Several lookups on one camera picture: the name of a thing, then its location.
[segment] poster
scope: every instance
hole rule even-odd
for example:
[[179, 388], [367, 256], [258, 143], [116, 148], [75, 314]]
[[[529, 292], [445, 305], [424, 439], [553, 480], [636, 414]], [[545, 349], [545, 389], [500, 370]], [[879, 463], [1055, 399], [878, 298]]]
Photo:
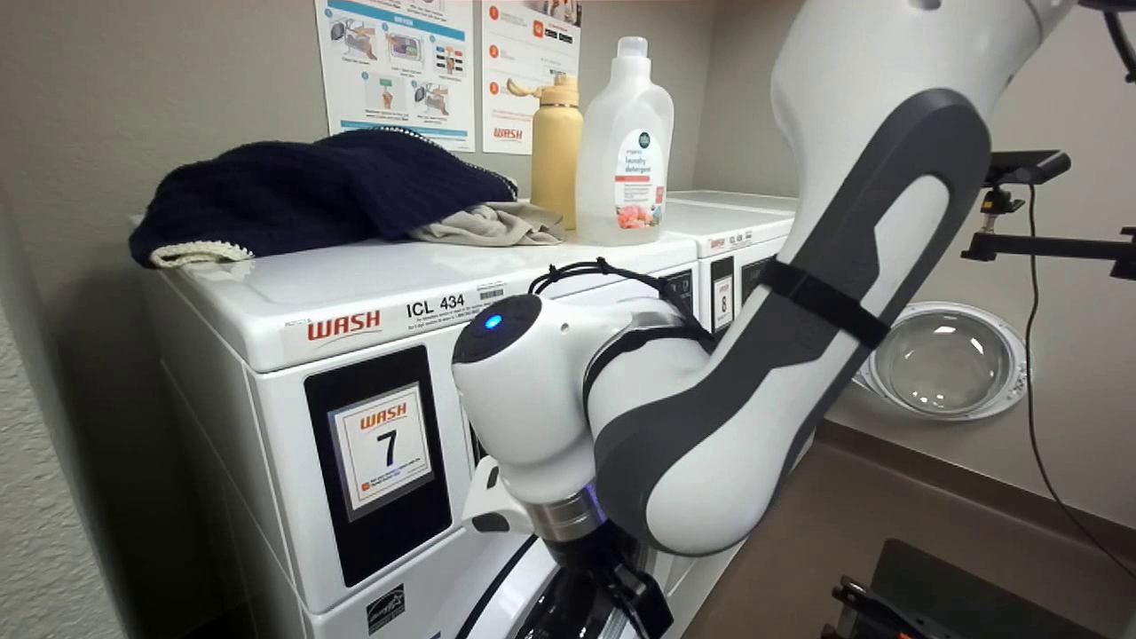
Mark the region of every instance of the poster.
[[483, 148], [532, 154], [540, 84], [579, 78], [582, 0], [483, 0]]
[[475, 144], [474, 0], [316, 0], [316, 24], [329, 132]]

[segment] dark blue cloth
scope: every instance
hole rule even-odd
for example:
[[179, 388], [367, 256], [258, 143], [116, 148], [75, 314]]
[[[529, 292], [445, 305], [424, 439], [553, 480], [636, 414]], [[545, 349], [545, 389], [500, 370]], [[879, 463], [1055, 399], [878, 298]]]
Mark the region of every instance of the dark blue cloth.
[[516, 183], [408, 132], [367, 129], [324, 143], [257, 143], [167, 173], [130, 233], [130, 256], [179, 240], [230, 240], [251, 256], [346, 240], [406, 240], [414, 228]]

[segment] yellow bottle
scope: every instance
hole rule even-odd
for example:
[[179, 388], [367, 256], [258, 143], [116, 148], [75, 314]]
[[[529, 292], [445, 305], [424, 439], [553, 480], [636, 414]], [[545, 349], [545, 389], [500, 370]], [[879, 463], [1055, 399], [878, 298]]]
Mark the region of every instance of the yellow bottle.
[[576, 154], [582, 135], [579, 89], [571, 76], [540, 89], [532, 114], [532, 206], [576, 228]]

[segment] bottle cap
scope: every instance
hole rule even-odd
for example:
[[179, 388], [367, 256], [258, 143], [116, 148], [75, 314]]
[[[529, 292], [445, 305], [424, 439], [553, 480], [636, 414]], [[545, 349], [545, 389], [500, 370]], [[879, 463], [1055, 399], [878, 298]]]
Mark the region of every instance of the bottle cap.
[[645, 38], [642, 35], [620, 35], [610, 57], [610, 76], [649, 76]]
[[559, 76], [559, 80], [545, 84], [536, 96], [540, 105], [579, 105], [576, 76]]

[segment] folded towel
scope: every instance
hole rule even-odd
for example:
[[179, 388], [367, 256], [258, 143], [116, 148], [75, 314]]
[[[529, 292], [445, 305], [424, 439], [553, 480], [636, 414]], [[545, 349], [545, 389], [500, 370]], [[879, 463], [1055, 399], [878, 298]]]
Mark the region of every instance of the folded towel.
[[545, 245], [565, 239], [565, 228], [529, 203], [483, 203], [418, 228], [414, 239], [448, 245]]

